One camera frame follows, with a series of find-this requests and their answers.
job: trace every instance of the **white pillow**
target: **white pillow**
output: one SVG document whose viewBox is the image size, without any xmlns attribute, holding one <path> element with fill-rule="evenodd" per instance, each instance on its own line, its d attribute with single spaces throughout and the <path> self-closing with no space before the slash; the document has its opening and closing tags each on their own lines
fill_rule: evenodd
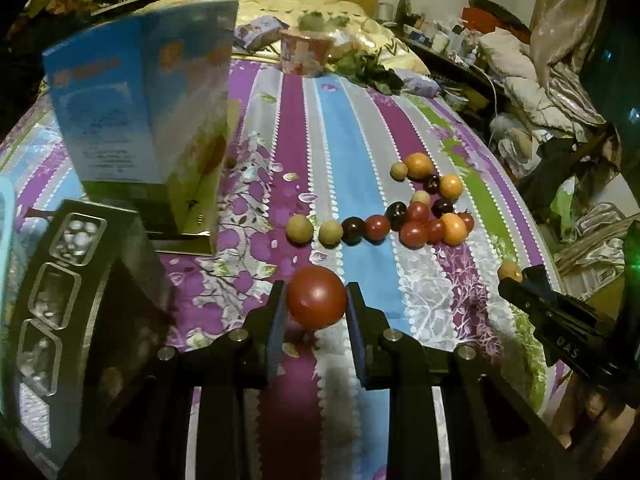
<svg viewBox="0 0 640 480">
<path fill-rule="evenodd" d="M 480 38 L 479 43 L 489 65 L 498 75 L 537 79 L 533 63 L 520 51 L 520 40 L 508 30 L 496 28 Z"/>
</svg>

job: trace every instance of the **cardboard box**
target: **cardboard box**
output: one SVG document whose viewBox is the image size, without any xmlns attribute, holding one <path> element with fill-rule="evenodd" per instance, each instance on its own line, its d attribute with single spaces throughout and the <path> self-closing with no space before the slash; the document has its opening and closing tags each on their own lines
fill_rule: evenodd
<svg viewBox="0 0 640 480">
<path fill-rule="evenodd" d="M 226 117 L 227 142 L 233 136 L 239 120 L 240 101 L 229 99 Z M 180 234 L 166 235 L 148 232 L 156 251 L 201 256 L 216 253 L 219 232 L 219 199 L 222 198 L 218 184 L 223 171 L 223 166 L 219 165 L 202 177 L 195 200 L 187 213 Z"/>
<path fill-rule="evenodd" d="M 91 200 L 178 234 L 226 150 L 235 0 L 161 0 L 44 53 L 60 131 Z"/>
</svg>

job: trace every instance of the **green stripe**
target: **green stripe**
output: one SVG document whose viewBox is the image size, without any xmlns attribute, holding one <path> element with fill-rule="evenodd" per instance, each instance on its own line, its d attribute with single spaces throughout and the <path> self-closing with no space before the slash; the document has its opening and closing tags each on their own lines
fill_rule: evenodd
<svg viewBox="0 0 640 480">
<path fill-rule="evenodd" d="M 460 178 L 464 181 L 466 188 L 473 197 L 476 208 L 478 209 L 478 214 L 484 223 L 489 243 L 494 247 L 502 261 L 513 260 L 517 262 L 516 248 L 513 245 L 513 241 L 511 241 L 509 229 L 504 223 L 498 206 L 495 205 L 494 199 L 489 193 L 481 175 L 469 166 L 462 156 L 453 150 L 455 146 L 462 146 L 462 142 L 453 137 L 453 129 L 450 127 L 449 121 L 438 115 L 424 99 L 410 95 L 406 97 L 421 111 L 430 123 L 444 128 L 452 135 L 452 137 L 442 141 L 444 147 L 442 151 L 447 154 L 453 164 L 458 168 Z M 545 399 L 545 353 L 540 342 L 533 337 L 534 327 L 529 322 L 529 317 L 511 303 L 509 306 L 513 312 L 515 335 L 525 348 L 527 368 L 532 376 L 529 389 L 529 402 L 531 407 L 537 411 Z"/>
</svg>

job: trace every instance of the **green leaves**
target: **green leaves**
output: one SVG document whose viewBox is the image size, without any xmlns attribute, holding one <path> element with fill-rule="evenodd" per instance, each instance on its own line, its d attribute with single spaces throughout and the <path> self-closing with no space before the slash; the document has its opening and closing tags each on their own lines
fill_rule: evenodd
<svg viewBox="0 0 640 480">
<path fill-rule="evenodd" d="M 330 32 L 336 28 L 346 27 L 349 23 L 347 16 L 334 16 L 324 20 L 322 12 L 305 12 L 298 18 L 298 28 L 310 32 Z"/>
<path fill-rule="evenodd" d="M 324 31 L 324 18 L 322 12 L 309 12 L 298 18 L 298 28 L 300 30 L 308 30 L 310 32 Z"/>
<path fill-rule="evenodd" d="M 350 52 L 335 64 L 335 71 L 360 86 L 371 86 L 384 95 L 398 94 L 402 80 L 378 63 L 378 56 L 365 50 Z"/>
<path fill-rule="evenodd" d="M 271 104 L 273 104 L 274 102 L 276 102 L 276 101 L 277 101 L 277 99 L 276 99 L 274 96 L 272 96 L 272 95 L 270 95 L 270 94 L 267 94 L 267 93 L 265 93 L 265 92 L 261 92 L 261 93 L 259 93 L 259 94 L 258 94 L 258 97 L 259 97 L 260 99 L 262 99 L 263 101 L 265 101 L 266 103 L 271 103 Z"/>
</svg>

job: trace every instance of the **white cable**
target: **white cable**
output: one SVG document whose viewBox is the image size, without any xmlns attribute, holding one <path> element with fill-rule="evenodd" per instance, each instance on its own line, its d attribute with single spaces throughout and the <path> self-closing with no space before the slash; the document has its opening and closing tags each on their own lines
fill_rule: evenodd
<svg viewBox="0 0 640 480">
<path fill-rule="evenodd" d="M 479 72 L 481 72 L 485 78 L 488 79 L 489 84 L 491 85 L 492 90 L 494 91 L 494 109 L 495 109 L 495 117 L 498 116 L 498 94 L 495 92 L 495 86 L 494 86 L 494 82 L 492 81 L 492 79 L 486 74 L 486 72 L 484 70 L 482 70 L 479 66 L 475 66 L 475 65 L 471 65 L 473 68 L 475 68 L 476 70 L 478 70 Z M 494 132 L 491 132 L 491 135 L 489 136 L 489 143 L 487 144 L 487 147 L 489 149 L 491 149 L 491 143 L 494 141 Z"/>
</svg>

